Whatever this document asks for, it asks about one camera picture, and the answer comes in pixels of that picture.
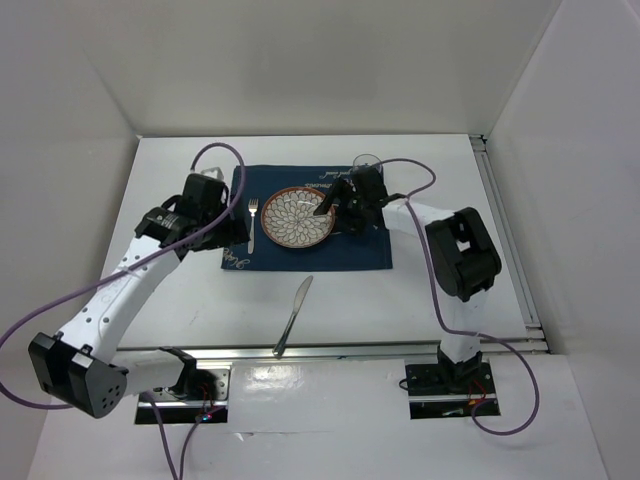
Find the blue fish placemat cloth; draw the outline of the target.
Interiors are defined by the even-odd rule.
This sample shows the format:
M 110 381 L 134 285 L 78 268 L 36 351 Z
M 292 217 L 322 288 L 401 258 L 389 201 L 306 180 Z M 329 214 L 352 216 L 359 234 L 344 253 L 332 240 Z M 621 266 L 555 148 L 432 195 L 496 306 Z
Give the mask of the blue fish placemat cloth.
M 311 187 L 326 192 L 338 176 L 349 173 L 348 165 L 293 166 L 253 165 L 245 172 L 246 184 L 241 206 L 258 199 L 260 205 L 276 192 L 288 187 Z M 393 267 L 390 235 L 370 227 L 359 236 L 335 233 L 321 243 L 302 249 L 277 245 L 255 225 L 255 248 L 246 244 L 223 250 L 221 268 L 226 271 L 268 272 L 344 272 L 388 270 Z

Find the silver fork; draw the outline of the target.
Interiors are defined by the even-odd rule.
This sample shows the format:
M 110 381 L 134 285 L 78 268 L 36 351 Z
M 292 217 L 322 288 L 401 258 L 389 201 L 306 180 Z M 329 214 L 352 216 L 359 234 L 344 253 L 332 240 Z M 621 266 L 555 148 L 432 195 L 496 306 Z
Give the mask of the silver fork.
M 248 211 L 250 214 L 250 229 L 249 229 L 249 241 L 248 241 L 248 247 L 247 247 L 247 252 L 249 255 L 251 255 L 254 252 L 254 248 L 255 248 L 255 219 L 256 219 L 256 214 L 258 212 L 258 209 L 259 209 L 259 199 L 258 198 L 250 199 L 248 202 Z

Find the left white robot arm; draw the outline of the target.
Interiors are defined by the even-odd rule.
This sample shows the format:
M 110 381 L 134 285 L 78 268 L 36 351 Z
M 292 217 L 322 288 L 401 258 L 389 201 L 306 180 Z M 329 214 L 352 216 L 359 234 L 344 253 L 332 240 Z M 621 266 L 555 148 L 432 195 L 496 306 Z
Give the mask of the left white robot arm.
M 117 266 L 118 279 L 96 290 L 54 335 L 37 334 L 28 352 L 41 389 L 100 419 L 126 396 L 156 388 L 176 399 L 213 380 L 194 357 L 175 347 L 122 353 L 124 333 L 160 283 L 191 252 L 245 243 L 241 210 L 222 174 L 191 173 L 183 191 L 151 209 Z

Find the floral patterned ceramic plate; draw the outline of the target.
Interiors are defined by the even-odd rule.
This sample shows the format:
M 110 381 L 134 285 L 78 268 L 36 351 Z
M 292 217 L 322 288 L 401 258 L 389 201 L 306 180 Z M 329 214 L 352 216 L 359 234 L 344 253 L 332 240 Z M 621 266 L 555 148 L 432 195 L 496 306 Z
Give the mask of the floral patterned ceramic plate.
M 261 210 L 266 236 L 284 248 L 304 249 L 318 245 L 332 233 L 335 209 L 315 215 L 325 194 L 310 187 L 290 187 L 274 193 Z

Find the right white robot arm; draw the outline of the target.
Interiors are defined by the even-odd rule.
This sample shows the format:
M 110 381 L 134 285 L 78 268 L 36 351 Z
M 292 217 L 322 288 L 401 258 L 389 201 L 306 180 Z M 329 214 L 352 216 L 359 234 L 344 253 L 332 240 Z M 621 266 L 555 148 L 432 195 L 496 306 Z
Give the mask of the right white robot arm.
M 345 233 L 360 234 L 375 226 L 418 238 L 436 320 L 443 330 L 436 379 L 444 390 L 460 391 L 480 372 L 485 304 L 502 270 L 479 212 L 472 207 L 440 209 L 409 194 L 391 195 L 381 169 L 373 166 L 358 168 L 349 180 L 335 180 L 314 214 L 325 215 L 330 209 Z

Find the clear plastic cup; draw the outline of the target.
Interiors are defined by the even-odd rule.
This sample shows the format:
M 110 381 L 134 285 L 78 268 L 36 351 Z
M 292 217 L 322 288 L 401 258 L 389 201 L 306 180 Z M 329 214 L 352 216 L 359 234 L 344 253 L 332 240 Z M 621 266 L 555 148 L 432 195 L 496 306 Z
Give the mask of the clear plastic cup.
M 365 170 L 368 168 L 373 168 L 379 173 L 383 171 L 382 160 L 370 153 L 363 153 L 357 155 L 352 162 L 352 171 L 357 172 L 361 170 Z

